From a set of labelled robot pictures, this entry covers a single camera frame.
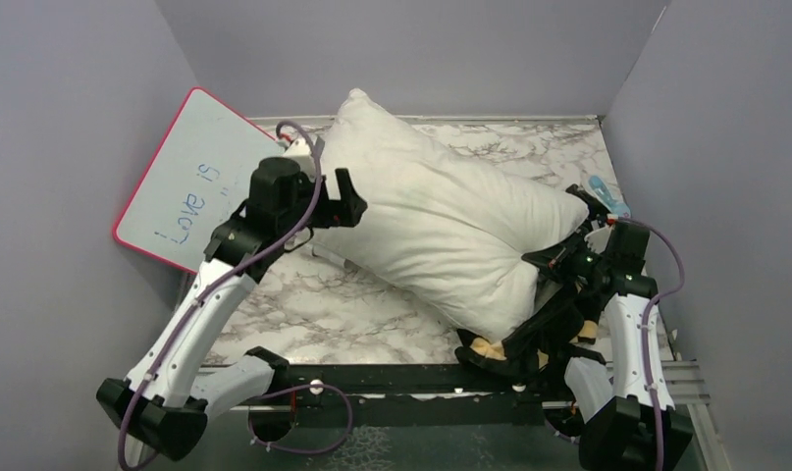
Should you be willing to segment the black floral pillowcase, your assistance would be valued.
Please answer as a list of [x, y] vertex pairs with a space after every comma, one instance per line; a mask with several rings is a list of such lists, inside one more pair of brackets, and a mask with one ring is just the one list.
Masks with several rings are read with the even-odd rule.
[[[590, 230], [593, 220], [602, 221], [608, 213], [598, 198], [577, 183], [565, 192], [588, 209], [588, 216], [579, 228]], [[533, 313], [526, 321], [508, 338], [495, 343], [458, 329], [461, 346], [455, 349], [454, 356], [466, 367], [481, 369], [517, 384], [536, 379], [551, 366], [561, 369], [573, 356], [603, 362], [599, 353], [591, 353], [583, 346], [596, 341], [606, 303], [605, 292], [581, 289], [574, 284], [562, 286], [540, 281], [538, 273]]]

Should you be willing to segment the white pillow insert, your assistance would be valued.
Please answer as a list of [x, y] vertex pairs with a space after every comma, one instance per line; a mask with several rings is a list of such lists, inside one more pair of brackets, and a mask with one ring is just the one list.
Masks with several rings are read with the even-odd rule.
[[487, 340], [533, 315], [538, 271], [523, 255], [565, 240], [589, 214], [576, 196], [456, 154], [361, 89], [325, 142], [323, 170], [347, 169], [367, 209], [314, 244]]

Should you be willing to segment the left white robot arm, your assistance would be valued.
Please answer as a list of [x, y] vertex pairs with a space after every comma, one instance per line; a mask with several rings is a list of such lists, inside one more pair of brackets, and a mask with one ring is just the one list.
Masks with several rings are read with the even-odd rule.
[[288, 157], [262, 160], [249, 192], [234, 213], [213, 230], [193, 284], [165, 330], [122, 379], [105, 379], [96, 400], [118, 428], [118, 461], [125, 470], [129, 438], [178, 461], [202, 438], [208, 424], [245, 400], [264, 402], [287, 393], [284, 358], [257, 349], [209, 376], [199, 370], [210, 348], [241, 303], [299, 232], [352, 228], [367, 208], [347, 168], [334, 171], [339, 196], [326, 178], [313, 178]]

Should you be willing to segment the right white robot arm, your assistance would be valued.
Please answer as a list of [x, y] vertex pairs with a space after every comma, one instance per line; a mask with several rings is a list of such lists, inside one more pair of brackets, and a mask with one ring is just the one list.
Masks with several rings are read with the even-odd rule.
[[574, 397], [584, 420], [578, 440], [585, 470], [672, 470], [694, 431], [675, 409], [660, 354], [658, 304], [664, 297], [644, 274], [648, 242], [656, 229], [607, 216], [607, 244], [597, 252], [578, 230], [565, 241], [524, 255], [572, 299], [596, 298], [607, 319], [613, 363], [573, 354], [546, 373], [548, 391]]

